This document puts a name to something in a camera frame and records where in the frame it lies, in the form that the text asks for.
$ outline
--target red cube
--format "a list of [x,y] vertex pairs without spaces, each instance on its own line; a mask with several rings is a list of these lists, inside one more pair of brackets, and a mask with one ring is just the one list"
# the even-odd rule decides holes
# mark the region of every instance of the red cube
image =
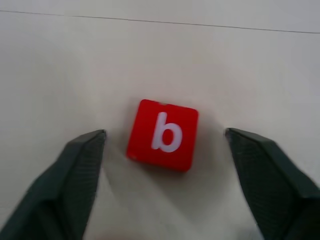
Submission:
[[126,155],[133,161],[186,172],[192,165],[198,111],[144,99]]

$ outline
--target white table surface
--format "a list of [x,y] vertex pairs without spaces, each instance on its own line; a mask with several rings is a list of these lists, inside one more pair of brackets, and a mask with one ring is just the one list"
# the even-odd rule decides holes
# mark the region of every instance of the white table surface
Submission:
[[[319,3],[277,2],[1,1],[0,225],[67,141],[103,128],[86,239],[260,239],[224,128],[320,183],[320,34],[301,33],[320,32]],[[124,158],[141,99],[199,111],[184,176]]]

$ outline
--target letter block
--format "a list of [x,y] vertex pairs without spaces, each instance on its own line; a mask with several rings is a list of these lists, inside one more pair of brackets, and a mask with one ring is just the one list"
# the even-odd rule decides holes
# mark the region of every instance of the letter block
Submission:
[[197,123],[195,109],[144,99],[126,155],[136,162],[186,172],[192,166]]

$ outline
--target white background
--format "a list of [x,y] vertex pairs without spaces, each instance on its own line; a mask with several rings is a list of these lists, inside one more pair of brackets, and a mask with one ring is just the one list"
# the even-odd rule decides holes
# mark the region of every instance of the white background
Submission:
[[[223,131],[275,140],[320,183],[319,9],[316,0],[2,0],[0,225],[67,141],[103,128],[86,239],[260,239]],[[141,99],[199,111],[186,175],[124,158]]]

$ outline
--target white letter b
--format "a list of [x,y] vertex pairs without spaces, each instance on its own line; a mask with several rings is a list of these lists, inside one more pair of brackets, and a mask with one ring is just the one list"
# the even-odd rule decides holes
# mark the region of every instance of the white letter b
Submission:
[[[167,113],[160,112],[155,124],[155,131],[153,134],[153,140],[151,147],[152,149],[160,148],[166,153],[172,153],[180,147],[182,141],[182,130],[181,127],[175,123],[167,123]],[[173,140],[171,144],[165,145],[163,142],[163,134],[165,130],[171,130],[173,133]]]

